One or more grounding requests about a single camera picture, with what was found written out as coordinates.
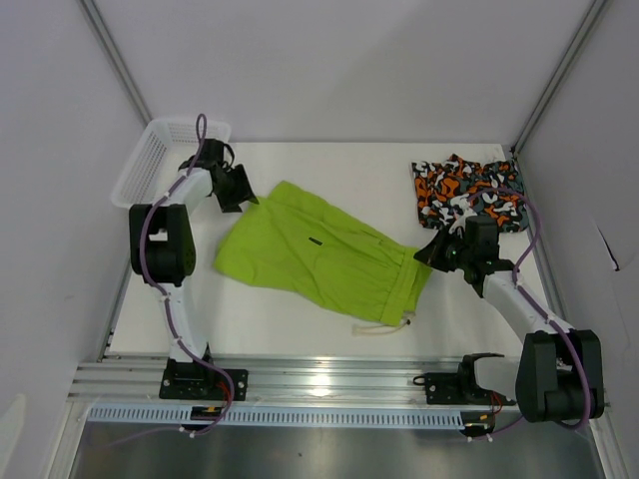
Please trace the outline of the orange camouflage shorts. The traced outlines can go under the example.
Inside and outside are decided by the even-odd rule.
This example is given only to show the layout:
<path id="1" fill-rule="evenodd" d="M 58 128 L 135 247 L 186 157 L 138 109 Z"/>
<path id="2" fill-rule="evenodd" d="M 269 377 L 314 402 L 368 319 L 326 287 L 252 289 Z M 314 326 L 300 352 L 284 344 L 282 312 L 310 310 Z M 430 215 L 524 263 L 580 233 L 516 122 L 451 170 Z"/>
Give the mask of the orange camouflage shorts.
<path id="1" fill-rule="evenodd" d="M 450 227 L 470 207 L 495 220 L 502 233 L 520 233 L 529 226 L 523 182 L 513 163 L 471 162 L 453 154 L 446 161 L 410 164 L 417 218 L 430 230 Z"/>

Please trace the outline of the lime green shorts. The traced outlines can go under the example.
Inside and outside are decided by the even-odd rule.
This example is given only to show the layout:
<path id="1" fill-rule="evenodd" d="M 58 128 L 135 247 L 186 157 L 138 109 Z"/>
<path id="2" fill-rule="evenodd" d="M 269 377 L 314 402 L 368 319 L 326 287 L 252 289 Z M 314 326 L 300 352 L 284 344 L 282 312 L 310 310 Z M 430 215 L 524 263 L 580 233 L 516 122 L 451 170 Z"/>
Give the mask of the lime green shorts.
<path id="1" fill-rule="evenodd" d="M 250 286 L 293 292 L 324 309 L 399 328 L 415 313 L 431 275 L 416 252 L 281 182 L 235 222 L 214 267 Z"/>

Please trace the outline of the white plastic basket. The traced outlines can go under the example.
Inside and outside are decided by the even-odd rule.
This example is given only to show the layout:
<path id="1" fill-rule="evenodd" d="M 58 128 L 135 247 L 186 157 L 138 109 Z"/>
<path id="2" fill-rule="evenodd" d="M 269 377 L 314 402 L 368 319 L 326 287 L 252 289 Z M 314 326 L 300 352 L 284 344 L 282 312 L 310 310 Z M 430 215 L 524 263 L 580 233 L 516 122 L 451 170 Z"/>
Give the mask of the white plastic basket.
<path id="1" fill-rule="evenodd" d="M 151 121 L 121 171 L 111 203 L 124 210 L 155 203 L 181 175 L 180 165 L 197 149 L 195 117 Z"/>

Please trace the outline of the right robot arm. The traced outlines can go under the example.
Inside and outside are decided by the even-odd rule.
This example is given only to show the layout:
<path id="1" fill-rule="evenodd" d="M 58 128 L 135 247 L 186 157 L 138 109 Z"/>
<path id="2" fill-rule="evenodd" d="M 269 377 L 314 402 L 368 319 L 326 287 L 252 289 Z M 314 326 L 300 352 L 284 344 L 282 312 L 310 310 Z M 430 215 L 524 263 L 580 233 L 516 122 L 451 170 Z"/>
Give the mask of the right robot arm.
<path id="1" fill-rule="evenodd" d="M 414 258 L 441 272 L 461 270 L 475 293 L 496 309 L 522 341 L 514 383 L 519 411 L 529 422 L 578 428 L 605 411 L 601 342 L 542 306 L 500 256 L 496 220 L 471 217 L 441 230 Z"/>

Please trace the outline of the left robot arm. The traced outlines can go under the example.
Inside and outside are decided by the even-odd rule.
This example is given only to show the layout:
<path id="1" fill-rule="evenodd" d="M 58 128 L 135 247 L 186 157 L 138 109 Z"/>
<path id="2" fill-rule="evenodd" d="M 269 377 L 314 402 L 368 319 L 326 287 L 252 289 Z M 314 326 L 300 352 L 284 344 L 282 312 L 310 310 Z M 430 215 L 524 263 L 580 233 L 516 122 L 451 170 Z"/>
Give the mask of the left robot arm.
<path id="1" fill-rule="evenodd" d="M 231 145 L 221 140 L 200 141 L 168 189 L 152 203 L 132 205 L 128 213 L 132 269 L 160 302 L 171 340 L 169 357 L 196 363 L 185 370 L 181 384 L 197 399 L 215 391 L 217 375 L 204 366 L 209 346 L 191 294 L 197 249 L 190 215 L 208 198 L 215 198 L 224 214 L 259 202 L 235 158 Z"/>

